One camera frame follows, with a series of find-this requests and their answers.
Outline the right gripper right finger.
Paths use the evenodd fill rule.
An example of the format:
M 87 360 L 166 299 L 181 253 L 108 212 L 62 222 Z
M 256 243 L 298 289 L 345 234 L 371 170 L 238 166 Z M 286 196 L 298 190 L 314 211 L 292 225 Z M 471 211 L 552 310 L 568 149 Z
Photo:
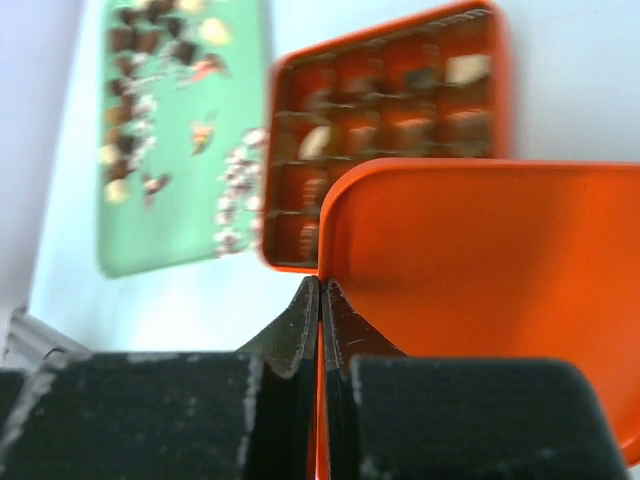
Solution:
M 328 280 L 321 297 L 331 479 L 625 479 L 600 403 L 546 358 L 410 357 Z

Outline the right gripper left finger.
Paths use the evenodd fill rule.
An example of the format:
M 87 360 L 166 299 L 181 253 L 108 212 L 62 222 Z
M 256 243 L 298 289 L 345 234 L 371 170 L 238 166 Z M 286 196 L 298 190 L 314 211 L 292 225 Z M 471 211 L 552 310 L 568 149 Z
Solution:
M 5 479 L 311 479 L 320 284 L 235 352 L 56 353 L 1 430 Z

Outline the orange box lid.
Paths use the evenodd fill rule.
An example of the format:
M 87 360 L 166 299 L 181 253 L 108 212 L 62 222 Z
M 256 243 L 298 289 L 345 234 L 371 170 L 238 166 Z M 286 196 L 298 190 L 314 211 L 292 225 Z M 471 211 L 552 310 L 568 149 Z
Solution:
M 390 158 L 330 189 L 318 274 L 410 355 L 550 356 L 639 462 L 639 168 Z

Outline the green floral tray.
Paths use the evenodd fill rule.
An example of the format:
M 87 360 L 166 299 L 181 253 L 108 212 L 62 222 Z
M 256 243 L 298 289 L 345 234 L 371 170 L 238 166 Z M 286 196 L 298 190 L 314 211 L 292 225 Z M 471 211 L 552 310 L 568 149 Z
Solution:
M 254 248 L 263 193 L 264 1 L 108 1 L 97 259 L 112 278 Z

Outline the orange chocolate box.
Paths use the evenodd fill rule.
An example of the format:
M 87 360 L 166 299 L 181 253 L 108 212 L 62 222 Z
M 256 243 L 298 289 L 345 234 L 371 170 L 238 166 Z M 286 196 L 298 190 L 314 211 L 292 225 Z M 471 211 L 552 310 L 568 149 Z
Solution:
M 450 57 L 491 57 L 488 77 L 445 82 Z M 507 20 L 493 1 L 455 1 L 282 58 L 271 76 L 262 247 L 279 271 L 318 266 L 320 210 L 337 180 L 391 157 L 505 158 L 511 150 Z M 311 129 L 332 127 L 326 154 L 301 161 Z

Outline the white square chocolate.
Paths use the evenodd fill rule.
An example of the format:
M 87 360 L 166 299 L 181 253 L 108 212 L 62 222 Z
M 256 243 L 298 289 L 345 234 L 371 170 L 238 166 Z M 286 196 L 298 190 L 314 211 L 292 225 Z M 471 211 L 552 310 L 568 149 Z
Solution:
M 451 86 L 465 86 L 488 77 L 491 73 L 491 57 L 485 54 L 469 54 L 450 57 L 446 62 L 445 82 Z

